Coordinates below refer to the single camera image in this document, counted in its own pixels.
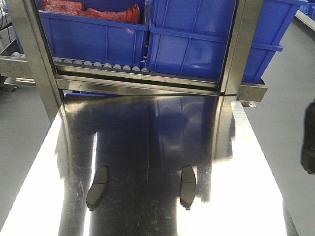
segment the stainless steel frame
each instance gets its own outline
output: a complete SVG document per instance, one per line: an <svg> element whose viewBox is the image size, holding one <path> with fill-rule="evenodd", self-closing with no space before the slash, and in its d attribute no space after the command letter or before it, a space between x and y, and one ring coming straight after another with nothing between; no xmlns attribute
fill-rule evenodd
<svg viewBox="0 0 315 236"><path fill-rule="evenodd" d="M216 83L197 81L191 77L180 77L179 80L179 77L157 73L91 69L67 64L54 65L35 0L7 0L27 62L2 54L0 71L2 75L19 78L10 79L11 83L16 81L23 85L36 84L50 120L53 120L62 103L62 89L120 95L241 95L250 97L253 101L260 101L266 87L241 86L241 80L262 3L263 0L237 1L222 79L220 83Z"/></svg>
<svg viewBox="0 0 315 236"><path fill-rule="evenodd" d="M49 120L52 122L63 100L55 82L56 69L35 0L7 0L12 23L19 35Z"/></svg>

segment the stainless steel table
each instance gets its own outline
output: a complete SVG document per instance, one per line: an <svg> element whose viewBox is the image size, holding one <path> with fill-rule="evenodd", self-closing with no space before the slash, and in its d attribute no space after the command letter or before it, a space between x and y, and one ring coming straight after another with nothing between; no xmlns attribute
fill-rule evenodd
<svg viewBox="0 0 315 236"><path fill-rule="evenodd" d="M196 195L180 204L181 171ZM90 212L94 174L105 197ZM68 97L0 236L296 236L236 97Z"/></svg>

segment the metal post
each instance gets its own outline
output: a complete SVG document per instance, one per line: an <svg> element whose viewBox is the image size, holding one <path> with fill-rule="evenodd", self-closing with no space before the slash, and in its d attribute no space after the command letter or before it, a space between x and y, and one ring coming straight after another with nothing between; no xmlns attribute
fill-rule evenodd
<svg viewBox="0 0 315 236"><path fill-rule="evenodd" d="M219 91L237 95L264 0L238 0Z"/></svg>
<svg viewBox="0 0 315 236"><path fill-rule="evenodd" d="M53 121L63 94L55 82L56 68L35 0L6 0L48 118Z"/></svg>

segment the stainless steel surface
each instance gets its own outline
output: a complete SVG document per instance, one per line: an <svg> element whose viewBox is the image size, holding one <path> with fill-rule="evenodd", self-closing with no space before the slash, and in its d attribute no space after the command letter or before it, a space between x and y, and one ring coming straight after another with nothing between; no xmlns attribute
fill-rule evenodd
<svg viewBox="0 0 315 236"><path fill-rule="evenodd" d="M0 56L9 57L14 52L20 52L16 39L13 40L12 43L10 43L3 51L1 51Z"/></svg>
<svg viewBox="0 0 315 236"><path fill-rule="evenodd" d="M36 2L35 0L7 0L6 3L48 118L53 121L62 104L63 94L55 83L56 69Z"/></svg>
<svg viewBox="0 0 315 236"><path fill-rule="evenodd" d="M219 88L225 95L238 94L263 2L264 0L237 1Z"/></svg>
<svg viewBox="0 0 315 236"><path fill-rule="evenodd" d="M56 68L58 74L70 74L72 76L78 77L88 77L96 76L97 78L111 79L121 81L122 79L133 79L137 80L138 83L167 83L167 84L178 84L179 87L183 86L195 86L195 87L204 87L204 89L216 90L218 87L217 82L207 82L201 81L200 78L193 78L187 76L177 76L177 75L168 75L161 73L143 73L140 71L123 71L108 69L104 67L88 67L80 65L69 65L64 63L56 63Z"/></svg>
<svg viewBox="0 0 315 236"><path fill-rule="evenodd" d="M302 11L298 10L295 14L295 17L315 31L315 21L309 16L305 15Z"/></svg>
<svg viewBox="0 0 315 236"><path fill-rule="evenodd" d="M179 195L187 165L190 211ZM108 190L89 212L102 166ZM240 102L189 96L66 98L0 232L9 235L296 234Z"/></svg>
<svg viewBox="0 0 315 236"><path fill-rule="evenodd" d="M105 79L56 75L58 88L78 91L105 92L119 95L172 95L172 94L202 94L214 95L219 93L210 90L179 88L162 85L140 84L134 82L112 81Z"/></svg>
<svg viewBox="0 0 315 236"><path fill-rule="evenodd" d="M36 87L34 79L7 77L4 81L5 85L31 86Z"/></svg>
<svg viewBox="0 0 315 236"><path fill-rule="evenodd" d="M2 76L33 78L28 62L21 58L0 56L0 73Z"/></svg>
<svg viewBox="0 0 315 236"><path fill-rule="evenodd" d="M0 30L0 51L2 52L11 42L15 40L15 38L16 36L13 26L9 26L5 29L2 28L2 30Z"/></svg>
<svg viewBox="0 0 315 236"><path fill-rule="evenodd" d="M261 102L267 89L265 85L242 83L238 91L238 96L244 101Z"/></svg>

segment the shelf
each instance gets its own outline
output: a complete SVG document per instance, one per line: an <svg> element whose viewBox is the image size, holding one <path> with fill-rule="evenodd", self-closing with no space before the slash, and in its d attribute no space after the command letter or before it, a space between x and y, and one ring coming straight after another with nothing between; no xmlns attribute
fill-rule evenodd
<svg viewBox="0 0 315 236"><path fill-rule="evenodd" d="M305 15L303 12L298 10L295 14L295 17L302 21L305 25L310 27L312 30L315 31L315 21L312 20L309 16Z"/></svg>

